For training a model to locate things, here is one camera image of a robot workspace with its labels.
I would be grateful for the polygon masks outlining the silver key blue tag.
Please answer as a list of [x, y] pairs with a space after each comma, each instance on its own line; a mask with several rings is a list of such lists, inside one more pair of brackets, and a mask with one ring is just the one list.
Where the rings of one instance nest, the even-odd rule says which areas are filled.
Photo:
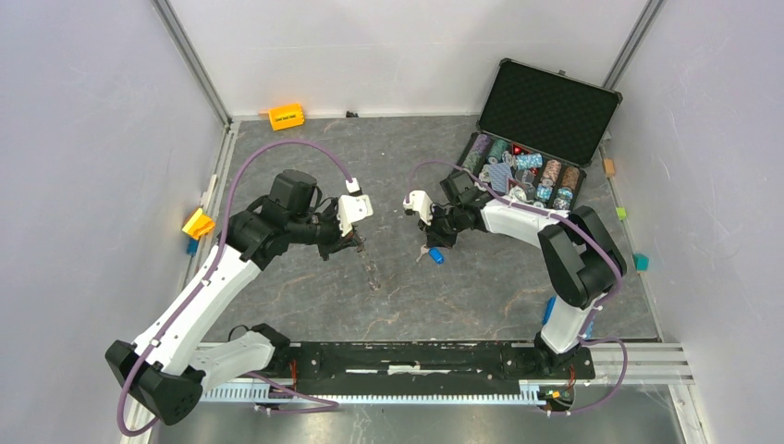
[[429, 257], [434, 263], [438, 265], [441, 265], [445, 262], [445, 258], [441, 252], [439, 252], [436, 248], [428, 247], [427, 245], [424, 245], [420, 248], [415, 262], [420, 263], [421, 260], [425, 257]]

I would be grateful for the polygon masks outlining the blue white green block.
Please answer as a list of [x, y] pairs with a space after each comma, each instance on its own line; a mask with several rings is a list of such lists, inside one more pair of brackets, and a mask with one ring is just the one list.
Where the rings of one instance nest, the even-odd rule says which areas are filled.
[[[551, 298], [549, 298], [547, 300], [547, 303], [545, 305], [545, 311], [544, 311], [543, 319], [542, 319], [542, 326], [545, 326], [547, 324], [547, 322], [549, 321], [549, 319], [551, 317], [551, 314], [552, 314], [552, 312], [554, 310], [555, 304], [556, 304], [556, 297], [555, 296], [553, 296], [553, 297], [551, 297]], [[585, 329], [585, 332], [584, 332], [584, 337], [586, 339], [590, 339], [592, 337], [592, 335], [593, 335], [593, 327], [594, 327], [594, 321], [591, 321], [588, 324], [588, 327]]]

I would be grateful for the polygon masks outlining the teal cube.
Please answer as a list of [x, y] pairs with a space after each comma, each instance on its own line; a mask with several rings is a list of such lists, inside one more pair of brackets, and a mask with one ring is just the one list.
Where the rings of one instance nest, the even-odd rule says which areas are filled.
[[642, 273], [648, 270], [650, 259], [646, 254], [634, 253], [632, 259], [637, 272]]

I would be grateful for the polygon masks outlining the small blue block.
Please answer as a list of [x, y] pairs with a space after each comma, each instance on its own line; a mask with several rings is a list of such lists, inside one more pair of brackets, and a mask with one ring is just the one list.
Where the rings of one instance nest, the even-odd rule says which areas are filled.
[[189, 239], [186, 247], [186, 254], [194, 256], [199, 250], [200, 242], [196, 239]]

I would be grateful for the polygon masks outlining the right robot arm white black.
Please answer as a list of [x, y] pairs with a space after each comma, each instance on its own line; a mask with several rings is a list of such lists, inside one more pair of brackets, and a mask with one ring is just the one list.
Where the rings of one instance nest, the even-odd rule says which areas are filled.
[[538, 248], [556, 297], [548, 320], [535, 336], [533, 362], [546, 377], [571, 364], [570, 353], [585, 340], [594, 311], [622, 286], [627, 267], [596, 211], [537, 207], [498, 195], [465, 170], [441, 183], [446, 204], [425, 191], [409, 191], [406, 212], [419, 217], [429, 247], [450, 248], [469, 229], [498, 234]]

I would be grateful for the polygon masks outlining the yellow orange block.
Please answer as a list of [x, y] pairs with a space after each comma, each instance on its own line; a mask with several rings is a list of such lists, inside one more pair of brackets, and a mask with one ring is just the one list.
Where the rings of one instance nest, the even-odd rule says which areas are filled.
[[202, 207], [198, 207], [184, 222], [181, 231], [191, 239], [198, 241], [209, 234], [215, 227], [214, 220], [208, 216]]

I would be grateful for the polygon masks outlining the large metal disc keyring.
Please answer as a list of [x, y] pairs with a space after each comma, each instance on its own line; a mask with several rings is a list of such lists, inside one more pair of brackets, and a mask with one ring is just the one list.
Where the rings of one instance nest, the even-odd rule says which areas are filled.
[[377, 266], [374, 260], [371, 258], [370, 254], [368, 253], [367, 246], [365, 244], [358, 250], [359, 256], [362, 260], [363, 267], [367, 273], [367, 280], [370, 286], [371, 291], [377, 291], [380, 289], [380, 282], [377, 278]]

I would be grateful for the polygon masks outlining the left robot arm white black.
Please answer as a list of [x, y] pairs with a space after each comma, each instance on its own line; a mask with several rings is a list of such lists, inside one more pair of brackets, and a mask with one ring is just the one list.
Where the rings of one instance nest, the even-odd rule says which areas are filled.
[[292, 245], [314, 245], [323, 260], [358, 247], [356, 223], [374, 212], [356, 179], [348, 192], [324, 199], [307, 173], [279, 173], [268, 194], [231, 216], [202, 268], [165, 312], [132, 342], [114, 341], [106, 359], [123, 392], [172, 426], [202, 394], [235, 377], [262, 370], [281, 376], [289, 368], [288, 342], [260, 325], [212, 351], [198, 346], [234, 298]]

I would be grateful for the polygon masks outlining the orange plastic block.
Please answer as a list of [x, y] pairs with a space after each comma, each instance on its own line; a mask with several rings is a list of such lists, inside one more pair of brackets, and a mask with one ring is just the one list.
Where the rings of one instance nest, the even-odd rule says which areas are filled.
[[305, 122], [303, 108], [297, 103], [270, 108], [267, 116], [273, 131], [295, 128]]

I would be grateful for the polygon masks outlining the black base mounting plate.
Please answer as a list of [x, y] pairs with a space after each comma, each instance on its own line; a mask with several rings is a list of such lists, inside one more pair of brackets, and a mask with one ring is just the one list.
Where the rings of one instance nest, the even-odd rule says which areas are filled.
[[555, 355], [538, 340], [293, 342], [276, 335], [273, 344], [270, 363], [248, 375], [289, 381], [311, 396], [514, 394], [521, 381], [567, 385], [596, 375], [586, 347]]

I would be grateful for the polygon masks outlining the orange small cube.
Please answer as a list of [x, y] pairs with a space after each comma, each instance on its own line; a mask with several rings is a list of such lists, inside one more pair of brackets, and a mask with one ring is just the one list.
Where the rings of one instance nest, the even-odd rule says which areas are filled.
[[612, 159], [604, 159], [603, 160], [603, 168], [607, 178], [612, 178], [616, 175], [616, 167], [615, 163]]

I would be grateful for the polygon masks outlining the black poker chip case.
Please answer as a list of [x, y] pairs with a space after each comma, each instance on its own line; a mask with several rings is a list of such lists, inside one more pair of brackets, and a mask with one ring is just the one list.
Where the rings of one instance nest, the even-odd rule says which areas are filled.
[[571, 210], [623, 96], [505, 58], [459, 166], [500, 194], [530, 187], [533, 204]]

